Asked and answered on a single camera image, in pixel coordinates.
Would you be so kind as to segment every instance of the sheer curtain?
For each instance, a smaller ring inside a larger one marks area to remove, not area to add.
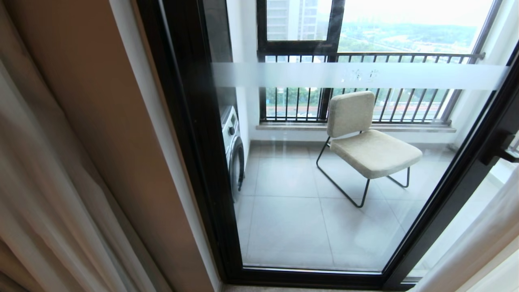
[[[0,2],[0,289],[171,291]]]
[[[519,168],[412,292],[519,290]]]

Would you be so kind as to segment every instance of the sky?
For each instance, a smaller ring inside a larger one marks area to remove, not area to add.
[[[330,13],[331,0],[319,0],[319,14]],[[346,0],[343,22],[480,26],[492,0]]]

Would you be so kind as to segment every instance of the balcony railing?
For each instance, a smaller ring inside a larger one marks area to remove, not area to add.
[[[419,52],[348,52],[327,56],[259,55],[260,62],[397,62],[397,63],[474,63],[478,54]],[[329,100],[336,95],[370,90],[375,93],[374,123],[448,123],[460,95],[459,89],[435,88],[281,88],[260,89],[261,122],[325,123]]]

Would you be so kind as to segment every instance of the frosted glass strip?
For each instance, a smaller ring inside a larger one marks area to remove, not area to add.
[[[213,63],[216,86],[495,90],[507,66],[438,63]]]

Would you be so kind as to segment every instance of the window sill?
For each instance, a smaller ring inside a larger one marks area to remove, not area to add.
[[[373,124],[371,129],[382,132],[433,132],[455,133],[456,129],[447,125],[403,125],[403,124]],[[278,131],[326,131],[324,123],[260,123],[256,130]]]

